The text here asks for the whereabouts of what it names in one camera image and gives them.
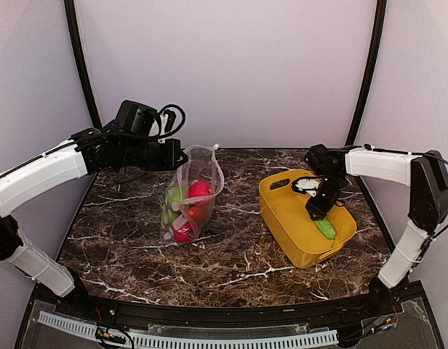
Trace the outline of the green bitter gourd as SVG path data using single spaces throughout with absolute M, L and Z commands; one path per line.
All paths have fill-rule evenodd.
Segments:
M 325 217 L 322 220 L 316 220 L 314 223 L 323 237 L 325 237 L 329 241 L 335 240 L 337 231 L 329 219 Z

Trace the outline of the yellow plastic basket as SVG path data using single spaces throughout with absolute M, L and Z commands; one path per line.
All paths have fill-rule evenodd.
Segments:
M 305 208 L 320 180 L 312 172 L 295 169 L 260 181 L 260 213 L 277 243 L 297 268 L 309 268 L 338 253 L 356 234 L 356 221 L 344 206 L 327 214 L 332 224 L 320 231 Z

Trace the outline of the red pomegranate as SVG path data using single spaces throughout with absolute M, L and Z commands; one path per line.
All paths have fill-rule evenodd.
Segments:
M 188 189 L 188 197 L 194 206 L 207 206 L 212 202 L 212 187 L 208 182 L 197 181 Z

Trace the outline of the green apple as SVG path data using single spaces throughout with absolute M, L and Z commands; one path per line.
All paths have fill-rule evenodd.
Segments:
M 186 198 L 186 194 L 182 188 L 171 187 L 167 189 L 166 204 L 173 212 L 180 210 L 180 203 L 184 198 Z

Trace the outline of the clear zip top bag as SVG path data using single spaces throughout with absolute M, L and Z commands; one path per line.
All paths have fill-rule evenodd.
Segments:
M 180 166 L 165 190 L 160 238 L 166 244 L 195 242 L 211 219 L 216 197 L 225 186 L 217 160 L 219 145 L 185 149 L 188 162 Z

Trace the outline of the red chili pepper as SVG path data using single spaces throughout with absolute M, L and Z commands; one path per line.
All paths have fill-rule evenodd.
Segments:
M 202 222 L 206 218 L 205 210 L 200 206 L 192 206 L 188 210 L 188 216 L 196 223 Z

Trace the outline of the red tomato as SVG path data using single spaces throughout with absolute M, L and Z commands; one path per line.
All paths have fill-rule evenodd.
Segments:
M 179 228 L 173 228 L 172 231 L 175 241 L 179 244 L 188 244 L 194 241 L 193 227 L 189 222 Z

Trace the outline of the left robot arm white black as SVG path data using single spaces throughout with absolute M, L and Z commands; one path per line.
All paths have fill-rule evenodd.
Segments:
M 0 174 L 0 261 L 6 261 L 34 281 L 45 285 L 78 317 L 94 310 L 90 296 L 77 289 L 72 273 L 35 246 L 19 229 L 13 212 L 23 204 L 56 188 L 102 169 L 138 167 L 169 171 L 185 164 L 180 141 L 86 129 L 13 169 Z

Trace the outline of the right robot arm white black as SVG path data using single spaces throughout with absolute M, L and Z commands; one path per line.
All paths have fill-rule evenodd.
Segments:
M 313 221 L 327 217 L 340 200 L 348 177 L 377 180 L 408 198 L 399 198 L 406 214 L 404 231 L 376 277 L 387 289 L 397 287 L 424 258 L 432 241 L 448 228 L 448 161 L 438 151 L 414 152 L 350 145 L 312 146 L 305 162 L 319 179 L 305 208 Z

